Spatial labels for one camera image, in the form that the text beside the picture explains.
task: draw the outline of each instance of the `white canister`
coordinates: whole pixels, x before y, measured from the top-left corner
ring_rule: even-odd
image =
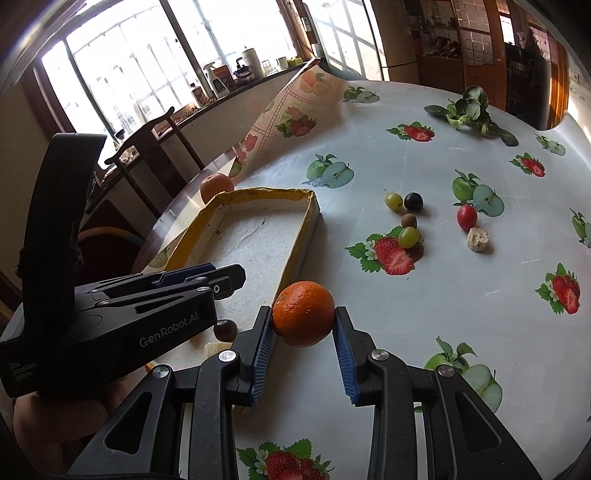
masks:
[[[240,57],[244,60],[244,63],[252,69],[256,79],[265,78],[265,72],[263,72],[261,67],[261,61],[258,59],[254,48],[246,49],[240,54]]]

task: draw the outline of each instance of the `cream colored wall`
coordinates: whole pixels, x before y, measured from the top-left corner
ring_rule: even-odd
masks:
[[[0,270],[19,288],[18,252],[47,146],[22,86],[11,86],[0,99]]]
[[[591,86],[585,81],[581,70],[571,57],[569,66],[569,113],[591,142]]]

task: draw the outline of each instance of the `bread piece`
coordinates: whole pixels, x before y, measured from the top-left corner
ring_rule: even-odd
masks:
[[[470,231],[468,232],[466,245],[473,252],[483,252],[486,250],[486,246],[488,245],[490,239],[491,237],[488,235],[486,230],[484,230],[481,226],[474,226],[470,228]]]

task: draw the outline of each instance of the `tangerine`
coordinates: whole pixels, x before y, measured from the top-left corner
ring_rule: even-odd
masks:
[[[304,93],[314,92],[314,88],[310,86],[304,79],[300,80],[300,90]]]
[[[330,91],[330,89],[324,83],[321,82],[315,83],[313,90],[314,94],[319,97],[323,97]]]
[[[291,346],[303,348],[320,342],[334,323],[335,301],[326,288],[313,281],[295,282],[273,305],[273,328]]]
[[[199,190],[203,203],[207,203],[220,192],[233,192],[234,184],[223,173],[218,172],[204,179]]]
[[[312,72],[311,70],[304,72],[301,76],[301,79],[311,87],[313,87],[314,84],[318,81],[316,80],[316,75],[314,75],[314,72]]]

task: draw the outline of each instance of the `cherry tomato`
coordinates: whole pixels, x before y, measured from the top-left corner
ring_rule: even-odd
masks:
[[[470,228],[476,225],[478,214],[472,205],[465,204],[458,209],[456,220],[461,229],[467,232]]]

